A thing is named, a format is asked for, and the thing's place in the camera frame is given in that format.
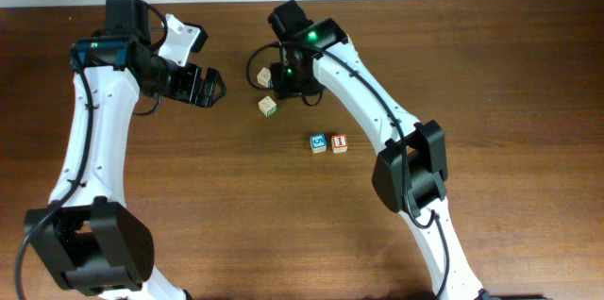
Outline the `wooden block green N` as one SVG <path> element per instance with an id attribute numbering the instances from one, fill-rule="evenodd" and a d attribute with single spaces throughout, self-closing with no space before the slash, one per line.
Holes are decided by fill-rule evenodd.
<path id="1" fill-rule="evenodd" d="M 258 102 L 260 111 L 266 116 L 271 117 L 277 112 L 277 103 L 270 97 L 265 96 Z"/>

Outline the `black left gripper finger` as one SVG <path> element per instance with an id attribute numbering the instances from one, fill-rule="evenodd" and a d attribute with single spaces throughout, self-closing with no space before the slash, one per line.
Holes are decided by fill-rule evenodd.
<path id="1" fill-rule="evenodd" d="M 217 69 L 207 68 L 201 93 L 203 97 L 224 97 L 227 94 L 227 86 Z"/>
<path id="2" fill-rule="evenodd" d="M 200 108 L 211 108 L 226 95 L 222 88 L 214 90 L 203 90 L 197 95 L 196 105 Z"/>

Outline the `wooden block blue 5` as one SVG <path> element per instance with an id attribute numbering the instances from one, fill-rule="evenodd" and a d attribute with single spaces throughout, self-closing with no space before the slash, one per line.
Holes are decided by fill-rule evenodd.
<path id="1" fill-rule="evenodd" d="M 324 134 L 315 134 L 310 136 L 310 149 L 313 154 L 325 152 L 327 150 L 327 140 Z"/>

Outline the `wooden block red I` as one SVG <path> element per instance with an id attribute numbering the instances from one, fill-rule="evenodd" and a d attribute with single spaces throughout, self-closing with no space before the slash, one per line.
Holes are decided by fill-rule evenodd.
<path id="1" fill-rule="evenodd" d="M 331 148 L 334 154 L 344 153 L 348 149 L 348 140 L 345 134 L 335 134 L 331 137 Z"/>

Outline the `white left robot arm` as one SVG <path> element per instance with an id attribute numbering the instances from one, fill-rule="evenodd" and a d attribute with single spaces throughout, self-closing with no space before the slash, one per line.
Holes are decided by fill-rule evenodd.
<path id="1" fill-rule="evenodd" d="M 25 215 L 32 247 L 63 290 L 103 299 L 185 299 L 155 264 L 150 230 L 126 207 L 124 170 L 141 96 L 200 108 L 226 94 L 217 70 L 189 62 L 207 32 L 143 0 L 107 0 L 103 28 L 71 48 L 75 111 L 59 180 L 45 208 Z"/>

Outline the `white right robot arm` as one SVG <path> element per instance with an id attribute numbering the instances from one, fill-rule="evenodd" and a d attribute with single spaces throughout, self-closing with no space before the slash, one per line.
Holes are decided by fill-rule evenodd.
<path id="1" fill-rule="evenodd" d="M 268 17 L 280 59 L 277 98 L 332 92 L 361 126 L 376 153 L 373 188 L 411 230 L 438 299 L 484 299 L 451 221 L 445 133 L 402 108 L 362 63 L 351 38 L 331 18 L 314 22 L 290 0 Z"/>

